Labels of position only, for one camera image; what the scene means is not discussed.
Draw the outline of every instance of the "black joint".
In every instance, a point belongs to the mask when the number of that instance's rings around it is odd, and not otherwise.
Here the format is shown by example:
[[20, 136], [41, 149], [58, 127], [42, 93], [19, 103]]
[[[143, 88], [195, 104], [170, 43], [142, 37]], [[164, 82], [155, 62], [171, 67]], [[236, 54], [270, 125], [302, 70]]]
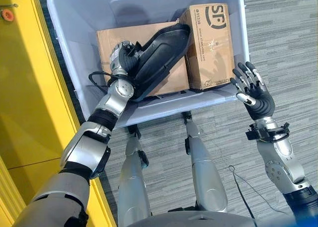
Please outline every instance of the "black joint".
[[112, 131], [118, 118], [111, 112], [103, 109], [95, 109], [88, 121], [101, 124]]
[[77, 162], [67, 161], [63, 169], [59, 173], [73, 173], [83, 177], [89, 184], [92, 170], [85, 165]]
[[145, 154], [144, 151], [138, 151], [138, 156], [141, 160], [141, 166], [142, 168], [146, 168], [147, 166], [149, 166], [149, 161], [148, 161], [148, 158], [147, 158], [147, 155]]
[[69, 217], [64, 227], [85, 227], [88, 221], [88, 214], [86, 214], [84, 208], [81, 209], [79, 217]]
[[[258, 140], [262, 139], [263, 141], [270, 142], [270, 143], [276, 143], [278, 141], [282, 141], [289, 137], [289, 129], [288, 129], [289, 123], [285, 123], [284, 126], [281, 126], [280, 128], [275, 129], [266, 129], [262, 128], [259, 129], [256, 124], [251, 124], [251, 129], [246, 132], [246, 136], [248, 140]], [[279, 138], [277, 140], [274, 139], [276, 135], [282, 135], [285, 134], [282, 138]]]
[[91, 175], [92, 178], [96, 177], [98, 174], [104, 171], [106, 163], [109, 159], [109, 156], [110, 156], [110, 148], [107, 146], [99, 164], [97, 165], [97, 168], [95, 169], [94, 173]]
[[297, 220], [318, 219], [318, 194], [312, 186], [283, 195]]
[[191, 151], [190, 151], [190, 143], [189, 143], [189, 138], [186, 138], [184, 140], [184, 145], [185, 145], [185, 152], [190, 155]]
[[108, 144], [108, 141], [110, 140], [110, 134], [108, 134], [106, 137], [103, 137], [103, 136], [101, 136], [99, 134], [96, 134], [96, 133], [94, 133], [92, 131], [86, 131], [86, 132], [84, 132], [83, 135], [86, 136], [86, 137], [95, 139], [95, 140], [97, 140], [97, 141], [99, 141], [101, 143], [105, 143], [105, 144]]

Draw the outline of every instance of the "cardboard box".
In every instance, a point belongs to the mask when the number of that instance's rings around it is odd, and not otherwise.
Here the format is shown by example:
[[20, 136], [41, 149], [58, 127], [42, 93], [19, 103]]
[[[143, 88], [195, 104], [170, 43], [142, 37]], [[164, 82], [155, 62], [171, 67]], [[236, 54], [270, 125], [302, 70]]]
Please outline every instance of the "cardboard box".
[[[160, 29], [175, 25], [177, 22], [163, 22], [149, 25], [121, 27], [97, 32], [101, 64], [104, 71], [110, 73], [109, 55], [116, 44], [128, 40], [145, 45]], [[189, 82], [184, 57], [170, 70], [170, 74], [148, 95], [160, 95], [189, 89]]]
[[186, 54], [190, 87], [207, 89], [230, 82], [234, 56], [228, 6], [224, 3], [192, 5], [180, 18], [191, 27]]

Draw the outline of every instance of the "robotic hand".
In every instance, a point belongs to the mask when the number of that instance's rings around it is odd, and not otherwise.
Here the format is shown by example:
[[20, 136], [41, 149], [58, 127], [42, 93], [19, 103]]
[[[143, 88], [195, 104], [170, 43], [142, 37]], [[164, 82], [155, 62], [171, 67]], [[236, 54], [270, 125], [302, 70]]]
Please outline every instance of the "robotic hand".
[[316, 222], [318, 194], [306, 179], [304, 169], [294, 155], [288, 140], [289, 124], [279, 127], [272, 118], [274, 100], [254, 65], [246, 62], [245, 65], [238, 63], [238, 67], [241, 72], [234, 69], [233, 73], [239, 82], [231, 78], [231, 83], [238, 90], [237, 98], [244, 103], [255, 121], [246, 132], [247, 138], [257, 140], [266, 174], [284, 195], [296, 220], [310, 217]]
[[104, 171], [110, 155], [107, 143], [129, 99], [142, 100], [184, 56], [190, 28], [176, 24], [158, 31], [144, 46], [117, 44], [110, 55], [112, 74], [107, 94], [65, 148], [62, 170], [51, 177], [14, 223], [15, 227], [83, 227], [89, 180]]

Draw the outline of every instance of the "white plastic bin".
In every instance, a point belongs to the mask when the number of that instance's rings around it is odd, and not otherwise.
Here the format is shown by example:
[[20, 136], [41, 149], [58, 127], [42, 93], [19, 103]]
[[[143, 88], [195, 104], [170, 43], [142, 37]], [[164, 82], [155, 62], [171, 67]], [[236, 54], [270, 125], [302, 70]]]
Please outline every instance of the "white plastic bin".
[[[84, 117], [102, 97], [88, 80], [101, 70], [96, 31], [107, 28], [176, 20], [192, 4], [224, 2], [229, 6], [235, 64], [249, 60], [243, 0], [47, 0], [65, 62]], [[161, 99], [128, 105], [116, 127], [234, 100], [230, 85], [194, 93], [164, 95]]]

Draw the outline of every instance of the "yellow wall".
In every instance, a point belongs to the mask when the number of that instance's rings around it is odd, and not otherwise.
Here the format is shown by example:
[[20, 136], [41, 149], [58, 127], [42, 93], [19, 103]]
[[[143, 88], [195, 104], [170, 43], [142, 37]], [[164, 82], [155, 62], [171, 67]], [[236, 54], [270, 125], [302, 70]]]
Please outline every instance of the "yellow wall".
[[[59, 169], [79, 123], [38, 0], [0, 0], [14, 22], [0, 19], [0, 156], [28, 203]], [[114, 226], [99, 180], [91, 182], [90, 226]]]

